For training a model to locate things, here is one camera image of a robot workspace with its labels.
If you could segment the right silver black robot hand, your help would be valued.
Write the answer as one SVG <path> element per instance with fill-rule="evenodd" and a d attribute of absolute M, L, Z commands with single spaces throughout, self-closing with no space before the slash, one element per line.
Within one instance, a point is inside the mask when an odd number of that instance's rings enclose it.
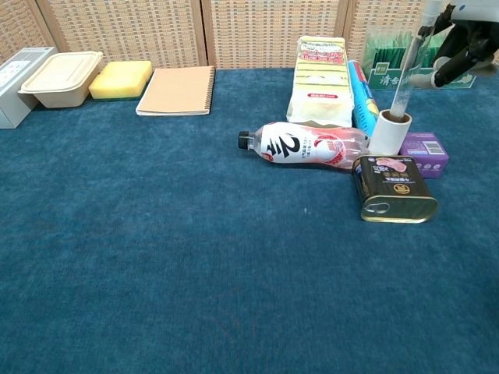
<path fill-rule="evenodd" d="M 431 74 L 415 74 L 409 78 L 417 88 L 441 88 L 460 75 L 492 76 L 497 73 L 494 56 L 498 51 L 498 2 L 450 1 L 444 11 L 441 3 L 425 5 L 416 44 L 449 30 L 432 62 Z"/>

